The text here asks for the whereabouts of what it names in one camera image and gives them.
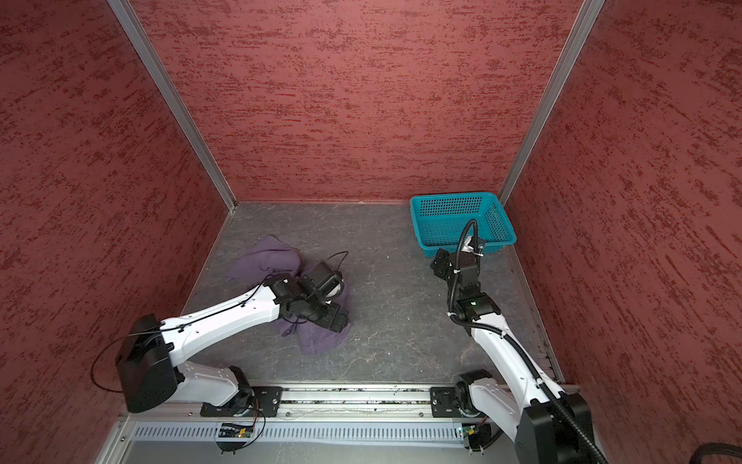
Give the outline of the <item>teal plastic basket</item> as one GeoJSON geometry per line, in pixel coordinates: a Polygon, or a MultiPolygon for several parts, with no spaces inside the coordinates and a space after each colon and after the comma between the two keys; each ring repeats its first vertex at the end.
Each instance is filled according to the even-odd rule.
{"type": "Polygon", "coordinates": [[[417,243],[426,257],[439,249],[454,252],[461,232],[476,220],[483,252],[494,253],[517,242],[515,230],[494,193],[418,195],[410,199],[417,243]]]}

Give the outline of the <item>purple trousers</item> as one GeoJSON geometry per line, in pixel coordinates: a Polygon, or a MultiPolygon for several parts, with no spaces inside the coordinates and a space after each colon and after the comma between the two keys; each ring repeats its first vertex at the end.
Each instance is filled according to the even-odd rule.
{"type": "MultiPolygon", "coordinates": [[[[301,276],[309,272],[309,266],[301,262],[300,252],[268,235],[258,241],[241,256],[226,273],[230,280],[237,280],[247,288],[257,286],[268,275],[287,273],[301,276]]],[[[297,318],[280,318],[272,322],[274,330],[283,338],[297,338],[303,355],[326,354],[338,348],[347,338],[351,323],[341,333],[320,328],[315,324],[301,323],[297,318]]]]}

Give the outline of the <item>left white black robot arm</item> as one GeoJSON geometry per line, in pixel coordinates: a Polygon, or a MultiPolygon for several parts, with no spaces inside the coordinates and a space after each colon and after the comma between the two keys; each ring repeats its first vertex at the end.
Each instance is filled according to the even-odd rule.
{"type": "Polygon", "coordinates": [[[334,271],[319,278],[283,274],[185,316],[140,317],[116,357],[127,410],[138,414],[166,403],[199,403],[206,417],[253,413],[255,394],[239,367],[208,367],[193,363],[193,357],[235,334],[282,318],[340,333],[349,325],[348,311],[334,300],[344,287],[341,274],[334,271]]]}

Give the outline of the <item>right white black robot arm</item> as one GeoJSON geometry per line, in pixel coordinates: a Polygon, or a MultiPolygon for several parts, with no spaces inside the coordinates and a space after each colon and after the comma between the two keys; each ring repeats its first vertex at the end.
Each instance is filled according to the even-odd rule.
{"type": "Polygon", "coordinates": [[[482,370],[462,375],[461,412],[488,417],[513,442],[521,463],[605,463],[587,402],[537,365],[482,291],[480,256],[439,249],[431,269],[448,285],[448,318],[484,350],[508,386],[504,390],[482,370]]]}

